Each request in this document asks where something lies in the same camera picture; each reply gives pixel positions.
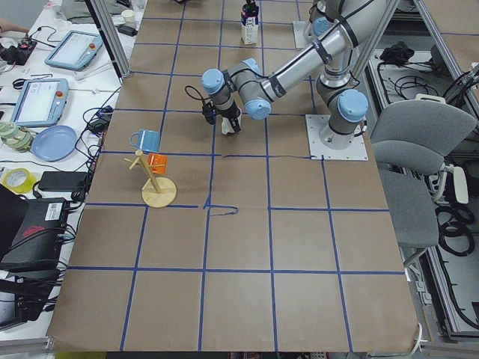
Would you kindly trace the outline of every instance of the gray chair backrest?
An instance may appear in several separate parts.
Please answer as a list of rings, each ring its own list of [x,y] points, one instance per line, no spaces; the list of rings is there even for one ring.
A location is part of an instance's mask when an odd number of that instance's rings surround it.
[[[381,113],[371,142],[378,162],[433,174],[476,123],[473,116],[451,105],[419,99],[399,101]]]

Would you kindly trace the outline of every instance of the blue mug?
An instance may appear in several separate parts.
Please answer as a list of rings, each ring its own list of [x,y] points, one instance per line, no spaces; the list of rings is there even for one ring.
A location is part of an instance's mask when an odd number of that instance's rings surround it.
[[[140,129],[129,137],[129,144],[143,152],[159,152],[159,132],[150,129]]]

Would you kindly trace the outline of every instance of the mug handle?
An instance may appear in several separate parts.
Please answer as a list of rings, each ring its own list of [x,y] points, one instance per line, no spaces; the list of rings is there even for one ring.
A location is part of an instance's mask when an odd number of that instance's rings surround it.
[[[136,146],[136,144],[138,143],[138,139],[136,139],[136,143],[133,143],[133,142],[132,142],[134,135],[137,135],[137,136],[138,136],[138,132],[132,133],[132,135],[129,137],[129,144],[131,144],[132,146]]]

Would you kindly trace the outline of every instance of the blue joint cap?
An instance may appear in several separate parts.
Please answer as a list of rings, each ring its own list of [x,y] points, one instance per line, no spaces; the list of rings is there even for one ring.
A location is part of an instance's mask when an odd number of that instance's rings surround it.
[[[265,99],[252,99],[245,104],[245,108],[253,120],[262,120],[271,113],[271,104]]]
[[[257,65],[257,62],[253,58],[247,58],[246,60],[241,61],[243,62],[246,66],[248,66],[250,69],[255,71],[256,73],[261,74],[260,72],[260,67]]]
[[[218,69],[209,69],[201,77],[201,84],[209,95],[214,95],[225,84],[223,73]]]
[[[360,122],[366,115],[368,107],[366,96],[357,90],[349,89],[339,95],[338,110],[348,122]]]
[[[324,16],[318,17],[313,21],[313,32],[316,36],[320,36],[328,31],[331,24]]]

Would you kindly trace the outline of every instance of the tablet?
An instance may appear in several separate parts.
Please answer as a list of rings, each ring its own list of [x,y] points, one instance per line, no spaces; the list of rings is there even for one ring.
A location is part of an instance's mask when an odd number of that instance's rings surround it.
[[[72,30],[46,57],[45,64],[79,71],[93,60],[102,45],[100,35]]]
[[[47,127],[60,120],[68,97],[66,79],[27,80],[12,114],[24,127]]]

